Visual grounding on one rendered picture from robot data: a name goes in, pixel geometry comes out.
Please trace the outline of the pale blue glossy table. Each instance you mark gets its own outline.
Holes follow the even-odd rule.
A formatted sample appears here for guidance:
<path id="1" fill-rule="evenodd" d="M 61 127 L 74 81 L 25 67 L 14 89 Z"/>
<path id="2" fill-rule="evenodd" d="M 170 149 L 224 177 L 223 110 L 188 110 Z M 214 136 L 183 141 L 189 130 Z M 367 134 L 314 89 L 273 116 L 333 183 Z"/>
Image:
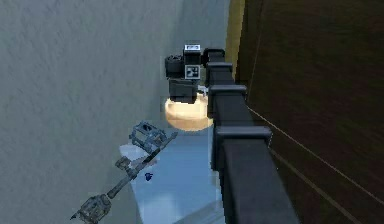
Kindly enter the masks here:
<path id="1" fill-rule="evenodd" d="M 226 224 L 218 173 L 211 169 L 212 131 L 180 131 L 130 186 L 130 224 Z M 152 173 L 146 181 L 145 173 Z"/>

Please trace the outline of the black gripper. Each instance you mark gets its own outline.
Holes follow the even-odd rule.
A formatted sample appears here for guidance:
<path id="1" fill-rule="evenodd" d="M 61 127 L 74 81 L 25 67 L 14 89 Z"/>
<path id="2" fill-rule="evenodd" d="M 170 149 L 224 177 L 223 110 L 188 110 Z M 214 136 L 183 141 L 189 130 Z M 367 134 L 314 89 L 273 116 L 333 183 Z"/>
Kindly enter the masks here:
<path id="1" fill-rule="evenodd" d="M 169 83 L 170 100 L 193 104 L 197 98 L 197 81 L 185 78 L 185 65 L 182 55 L 165 58 L 165 75 Z"/>

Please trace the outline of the dark brown wooden cupboard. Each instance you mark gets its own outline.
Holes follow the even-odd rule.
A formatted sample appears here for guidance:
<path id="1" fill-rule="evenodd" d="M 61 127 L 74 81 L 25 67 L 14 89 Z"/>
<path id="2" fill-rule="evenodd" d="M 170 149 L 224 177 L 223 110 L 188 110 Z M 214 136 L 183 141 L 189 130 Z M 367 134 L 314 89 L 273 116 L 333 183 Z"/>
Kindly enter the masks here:
<path id="1" fill-rule="evenodd" d="M 384 0 L 245 0 L 237 78 L 301 224 L 384 224 Z"/>

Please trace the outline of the yellow upright board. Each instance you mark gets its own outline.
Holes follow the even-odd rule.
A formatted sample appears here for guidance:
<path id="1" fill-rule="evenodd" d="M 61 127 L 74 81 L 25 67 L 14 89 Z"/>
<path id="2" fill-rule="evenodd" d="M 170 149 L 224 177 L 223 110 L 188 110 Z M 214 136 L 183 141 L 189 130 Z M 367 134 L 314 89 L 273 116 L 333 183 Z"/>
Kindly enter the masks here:
<path id="1" fill-rule="evenodd" d="M 236 77 L 244 10 L 245 0 L 230 0 L 227 22 L 225 59 L 227 62 L 230 62 L 233 65 L 233 78 Z"/>

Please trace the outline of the tan round pot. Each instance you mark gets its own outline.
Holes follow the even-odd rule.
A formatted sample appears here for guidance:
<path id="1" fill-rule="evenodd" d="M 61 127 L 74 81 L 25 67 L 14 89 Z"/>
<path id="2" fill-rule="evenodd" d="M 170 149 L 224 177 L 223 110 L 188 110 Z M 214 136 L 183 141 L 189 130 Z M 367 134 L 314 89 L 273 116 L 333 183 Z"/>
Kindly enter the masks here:
<path id="1" fill-rule="evenodd" d="M 197 94 L 193 104 L 172 101 L 164 104 L 165 117 L 174 128 L 183 131 L 200 131 L 210 127 L 213 120 L 207 116 L 208 97 Z"/>

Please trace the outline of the grey metal bar frame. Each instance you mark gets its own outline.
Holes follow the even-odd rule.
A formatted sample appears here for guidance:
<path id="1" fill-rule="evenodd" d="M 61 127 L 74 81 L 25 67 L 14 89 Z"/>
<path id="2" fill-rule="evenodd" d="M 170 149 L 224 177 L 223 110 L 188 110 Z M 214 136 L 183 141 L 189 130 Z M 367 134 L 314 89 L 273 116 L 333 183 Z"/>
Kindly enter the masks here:
<path id="1" fill-rule="evenodd" d="M 173 132 L 168 136 L 164 130 L 146 121 L 141 121 L 135 125 L 129 134 L 129 140 L 133 146 L 143 150 L 146 155 L 135 161 L 132 161 L 127 156 L 121 156 L 115 162 L 115 166 L 124 171 L 126 176 L 107 193 L 88 198 L 70 219 L 78 218 L 83 221 L 84 224 L 98 224 L 109 213 L 112 206 L 111 200 L 114 199 L 128 183 L 135 180 L 140 172 L 177 136 L 177 132 Z"/>

